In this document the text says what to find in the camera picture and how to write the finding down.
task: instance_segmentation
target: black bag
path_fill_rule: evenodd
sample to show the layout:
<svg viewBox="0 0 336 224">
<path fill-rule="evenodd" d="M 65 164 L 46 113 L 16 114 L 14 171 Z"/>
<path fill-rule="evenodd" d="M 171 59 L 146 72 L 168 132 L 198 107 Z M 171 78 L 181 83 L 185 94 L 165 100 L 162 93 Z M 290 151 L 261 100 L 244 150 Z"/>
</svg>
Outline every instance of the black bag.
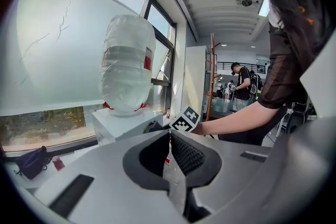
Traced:
<svg viewBox="0 0 336 224">
<path fill-rule="evenodd" d="M 15 162 L 19 167 L 19 171 L 14 171 L 14 173 L 19 175 L 24 174 L 27 178 L 33 179 L 42 170 L 47 169 L 46 165 L 50 163 L 51 158 L 46 159 L 46 155 L 47 148 L 45 146 L 42 146 L 37 150 L 28 152 L 20 156 Z"/>
</svg>

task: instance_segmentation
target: white wall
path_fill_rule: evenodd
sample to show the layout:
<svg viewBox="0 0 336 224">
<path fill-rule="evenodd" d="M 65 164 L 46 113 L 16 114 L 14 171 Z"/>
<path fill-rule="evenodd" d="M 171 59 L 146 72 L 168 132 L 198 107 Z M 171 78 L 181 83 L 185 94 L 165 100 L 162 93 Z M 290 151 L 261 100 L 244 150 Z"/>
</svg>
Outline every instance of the white wall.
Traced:
<svg viewBox="0 0 336 224">
<path fill-rule="evenodd" d="M 266 55 L 260 55 L 260 54 L 257 54 L 257 59 L 260 59 L 260 60 L 265 60 L 265 61 L 269 61 L 269 55 L 266 56 Z"/>
<path fill-rule="evenodd" d="M 259 33 L 257 38 L 253 41 L 250 40 L 249 36 L 243 35 L 240 38 L 237 34 L 232 35 L 222 35 L 215 36 L 215 44 L 221 43 L 226 44 L 226 47 L 218 46 L 216 52 L 218 51 L 243 51 L 243 52 L 252 52 L 258 55 L 263 55 L 268 57 L 270 54 L 270 40 L 268 32 L 268 24 L 264 26 L 262 31 Z M 197 46 L 210 45 L 211 39 L 208 37 L 201 37 L 197 43 Z"/>
<path fill-rule="evenodd" d="M 216 54 L 219 62 L 257 63 L 255 52 L 216 50 Z"/>
<path fill-rule="evenodd" d="M 101 103 L 102 47 L 120 14 L 134 12 L 116 0 L 15 1 L 0 33 L 0 115 Z"/>
<path fill-rule="evenodd" d="M 174 59 L 173 95 L 171 104 L 172 115 L 177 115 L 180 113 L 181 109 L 186 106 L 185 97 L 183 96 L 185 94 L 185 79 L 187 69 L 185 64 L 186 47 L 194 47 L 196 44 L 196 40 L 189 25 L 187 23 L 178 24 Z"/>
<path fill-rule="evenodd" d="M 204 95 L 205 55 L 205 46 L 188 47 L 185 51 L 182 107 L 189 105 L 199 115 Z"/>
</svg>

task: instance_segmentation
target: red tag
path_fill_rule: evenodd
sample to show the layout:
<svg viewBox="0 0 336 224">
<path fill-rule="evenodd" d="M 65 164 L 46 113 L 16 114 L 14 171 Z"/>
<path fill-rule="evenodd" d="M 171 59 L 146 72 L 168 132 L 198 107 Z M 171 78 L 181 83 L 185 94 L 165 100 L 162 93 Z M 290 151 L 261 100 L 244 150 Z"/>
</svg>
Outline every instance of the red tag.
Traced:
<svg viewBox="0 0 336 224">
<path fill-rule="evenodd" d="M 148 47 L 146 47 L 146 56 L 145 56 L 145 62 L 143 64 L 143 68 L 149 71 L 152 70 L 152 56 L 153 56 L 153 52 Z"/>
</svg>

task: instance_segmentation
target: gray plastic surface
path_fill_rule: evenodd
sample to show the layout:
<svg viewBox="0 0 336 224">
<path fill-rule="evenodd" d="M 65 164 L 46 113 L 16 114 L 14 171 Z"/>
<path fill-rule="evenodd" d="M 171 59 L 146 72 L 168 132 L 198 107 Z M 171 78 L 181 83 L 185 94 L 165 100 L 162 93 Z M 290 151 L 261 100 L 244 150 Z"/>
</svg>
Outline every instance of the gray plastic surface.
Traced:
<svg viewBox="0 0 336 224">
<path fill-rule="evenodd" d="M 335 158 L 335 129 L 335 118 L 317 119 L 292 135 L 281 136 L 272 149 L 179 132 L 222 158 L 222 168 L 213 181 L 193 189 L 197 205 L 211 212 L 197 223 L 288 221 L 312 201 L 327 180 Z M 91 150 L 47 181 L 35 196 L 49 206 L 78 174 L 84 174 L 95 180 L 70 213 L 68 220 L 72 222 L 187 223 L 166 191 L 140 188 L 122 167 L 129 148 L 165 132 Z M 241 157 L 245 151 L 269 156 L 260 163 Z"/>
</svg>

